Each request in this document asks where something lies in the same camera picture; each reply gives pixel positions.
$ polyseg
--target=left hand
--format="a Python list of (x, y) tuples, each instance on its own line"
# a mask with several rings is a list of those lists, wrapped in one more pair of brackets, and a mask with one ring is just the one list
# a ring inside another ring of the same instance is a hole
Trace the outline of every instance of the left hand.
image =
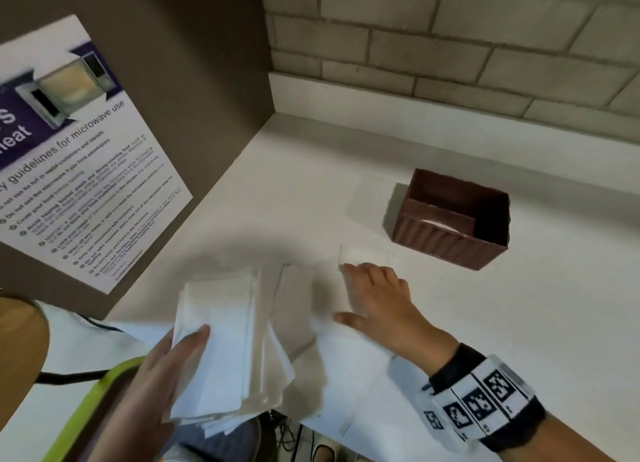
[(173, 349), (172, 338), (173, 329), (149, 351), (88, 462), (151, 462), (169, 439), (175, 427), (162, 423), (162, 417), (173, 402), (184, 364), (206, 345), (209, 326), (202, 326)]

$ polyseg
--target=brown basket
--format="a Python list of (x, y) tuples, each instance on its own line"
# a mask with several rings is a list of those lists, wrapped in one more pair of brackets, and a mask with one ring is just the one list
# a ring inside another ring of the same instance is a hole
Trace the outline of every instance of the brown basket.
[(508, 247), (509, 196), (417, 168), (392, 239), (421, 253), (479, 270)]

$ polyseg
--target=stack of napkins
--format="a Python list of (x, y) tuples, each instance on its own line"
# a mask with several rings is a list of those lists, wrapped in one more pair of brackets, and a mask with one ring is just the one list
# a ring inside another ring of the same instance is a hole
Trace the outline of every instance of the stack of napkins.
[(282, 403), (293, 368), (269, 325), (271, 302), (260, 270), (196, 277), (180, 292), (173, 344), (211, 326), (204, 350), (184, 370), (170, 417), (198, 424), (205, 436), (238, 425)]

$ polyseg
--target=right hand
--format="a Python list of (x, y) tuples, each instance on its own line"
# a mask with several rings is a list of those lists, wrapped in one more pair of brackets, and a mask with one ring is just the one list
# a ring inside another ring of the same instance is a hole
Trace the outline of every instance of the right hand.
[(406, 280), (400, 280), (392, 268), (344, 264), (341, 271), (349, 295), (362, 306), (366, 316), (338, 312), (334, 316), (336, 322), (362, 332), (416, 364), (428, 376), (453, 357), (458, 340), (422, 316), (411, 302)]

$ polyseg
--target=black and white wristband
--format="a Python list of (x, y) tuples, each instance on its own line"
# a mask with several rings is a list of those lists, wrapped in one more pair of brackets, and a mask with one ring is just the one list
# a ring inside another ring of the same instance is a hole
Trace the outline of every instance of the black and white wristband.
[(529, 385), (497, 356), (485, 358), (464, 344), (429, 382), (428, 392), (459, 437), (493, 452), (525, 445), (545, 419)]

